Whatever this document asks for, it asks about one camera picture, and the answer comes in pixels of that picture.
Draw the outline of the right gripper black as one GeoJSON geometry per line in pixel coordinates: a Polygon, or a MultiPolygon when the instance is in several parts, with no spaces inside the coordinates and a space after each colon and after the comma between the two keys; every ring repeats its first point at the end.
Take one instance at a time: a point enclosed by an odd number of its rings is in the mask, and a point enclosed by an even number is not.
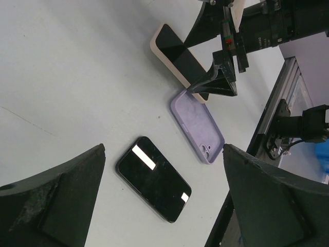
{"type": "Polygon", "coordinates": [[[193,47],[220,35],[222,50],[213,53],[210,69],[189,86],[189,92],[235,97],[237,88],[233,57],[236,57],[239,73],[243,73],[249,67],[247,52],[242,34],[235,31],[229,7],[224,6],[224,1],[214,1],[213,5],[210,2],[203,2],[184,44],[193,47]]]}

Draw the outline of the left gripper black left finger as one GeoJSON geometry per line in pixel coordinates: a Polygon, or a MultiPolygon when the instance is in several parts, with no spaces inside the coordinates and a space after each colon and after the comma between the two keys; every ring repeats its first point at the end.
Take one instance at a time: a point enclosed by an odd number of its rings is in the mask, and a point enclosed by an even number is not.
{"type": "Polygon", "coordinates": [[[1,186],[1,246],[85,246],[104,166],[99,144],[1,186]]]}

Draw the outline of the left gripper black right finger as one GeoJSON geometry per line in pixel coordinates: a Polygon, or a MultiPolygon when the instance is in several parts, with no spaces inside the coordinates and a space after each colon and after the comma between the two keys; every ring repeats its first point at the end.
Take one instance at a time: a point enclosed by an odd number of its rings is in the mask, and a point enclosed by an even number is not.
{"type": "Polygon", "coordinates": [[[223,157],[244,246],[328,246],[328,185],[231,144],[223,157]]]}

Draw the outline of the lilac silicone phone case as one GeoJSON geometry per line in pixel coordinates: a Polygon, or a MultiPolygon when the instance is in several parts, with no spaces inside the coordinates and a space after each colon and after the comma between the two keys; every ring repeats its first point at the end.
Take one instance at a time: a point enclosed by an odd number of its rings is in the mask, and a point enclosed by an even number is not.
{"type": "Polygon", "coordinates": [[[171,101],[170,110],[200,161],[213,164],[225,139],[206,105],[184,90],[171,101]]]}

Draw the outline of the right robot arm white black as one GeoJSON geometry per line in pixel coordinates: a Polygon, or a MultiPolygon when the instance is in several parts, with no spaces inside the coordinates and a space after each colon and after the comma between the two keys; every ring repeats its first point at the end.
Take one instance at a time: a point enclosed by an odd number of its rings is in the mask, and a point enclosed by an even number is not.
{"type": "Polygon", "coordinates": [[[328,1],[260,1],[250,7],[243,1],[203,1],[184,44],[220,37],[222,50],[212,54],[210,69],[188,92],[236,96],[235,73],[249,67],[249,53],[321,32],[328,32],[328,1]]]}

